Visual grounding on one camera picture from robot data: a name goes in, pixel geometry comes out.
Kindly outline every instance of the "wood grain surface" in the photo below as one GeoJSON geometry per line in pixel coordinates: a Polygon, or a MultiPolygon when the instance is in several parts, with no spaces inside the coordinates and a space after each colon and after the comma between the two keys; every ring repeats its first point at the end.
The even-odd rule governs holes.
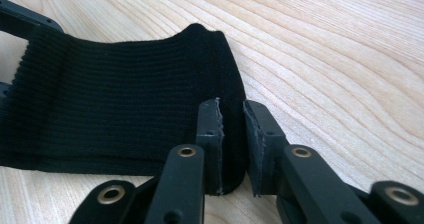
{"type": "MultiPolygon", "coordinates": [[[[190,23],[225,33],[249,99],[291,143],[315,148],[347,183],[395,180],[424,192],[424,0],[10,0],[73,36],[153,40],[190,23]]],[[[26,41],[0,33],[0,81],[26,41]]],[[[0,168],[0,223],[67,223],[98,184],[147,177],[0,168]]],[[[206,197],[205,223],[281,223],[248,180],[206,197]]]]}

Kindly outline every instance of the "ribbed knit fabric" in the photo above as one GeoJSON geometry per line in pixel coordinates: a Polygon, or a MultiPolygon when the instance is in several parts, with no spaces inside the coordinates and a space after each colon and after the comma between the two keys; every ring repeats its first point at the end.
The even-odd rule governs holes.
{"type": "Polygon", "coordinates": [[[243,84],[222,32],[199,24],[164,40],[95,43],[39,28],[0,109],[0,165],[157,175],[194,143],[198,105],[220,98],[224,192],[248,164],[243,84]]]}

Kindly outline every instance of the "black fabric sleeve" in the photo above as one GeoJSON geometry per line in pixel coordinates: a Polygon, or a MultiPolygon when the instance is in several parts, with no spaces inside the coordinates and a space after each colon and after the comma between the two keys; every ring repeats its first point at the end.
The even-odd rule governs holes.
{"type": "Polygon", "coordinates": [[[222,32],[192,24],[164,40],[96,43],[32,33],[0,109],[0,165],[157,175],[194,143],[198,105],[220,98],[224,193],[248,165],[243,84],[222,32]]]}

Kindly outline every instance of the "black elastic band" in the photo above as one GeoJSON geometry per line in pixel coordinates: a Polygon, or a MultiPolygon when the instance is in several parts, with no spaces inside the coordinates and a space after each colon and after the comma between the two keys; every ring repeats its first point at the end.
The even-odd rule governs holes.
{"type": "Polygon", "coordinates": [[[164,40],[105,44],[38,28],[0,110],[0,165],[156,175],[172,147],[195,142],[198,105],[215,97],[228,193],[248,156],[243,84],[223,33],[193,24],[164,40]]]}

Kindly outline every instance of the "brass rivet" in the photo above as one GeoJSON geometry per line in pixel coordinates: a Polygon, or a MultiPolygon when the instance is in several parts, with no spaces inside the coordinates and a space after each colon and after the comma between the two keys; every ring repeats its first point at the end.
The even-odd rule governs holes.
{"type": "Polygon", "coordinates": [[[305,148],[302,147],[296,147],[292,149],[292,153],[293,155],[297,156],[297,157],[302,157],[302,158],[307,158],[312,156],[312,153],[310,151],[308,151],[305,148]]]}
{"type": "Polygon", "coordinates": [[[125,195],[125,189],[121,185],[112,185],[103,189],[97,196],[97,201],[109,205],[121,200],[125,195]]]}
{"type": "Polygon", "coordinates": [[[420,203],[414,194],[400,187],[387,187],[385,192],[394,201],[406,206],[416,206],[420,203]]]}
{"type": "Polygon", "coordinates": [[[183,147],[180,150],[178,150],[178,155],[182,157],[191,157],[196,154],[196,149],[191,147],[183,147]]]}

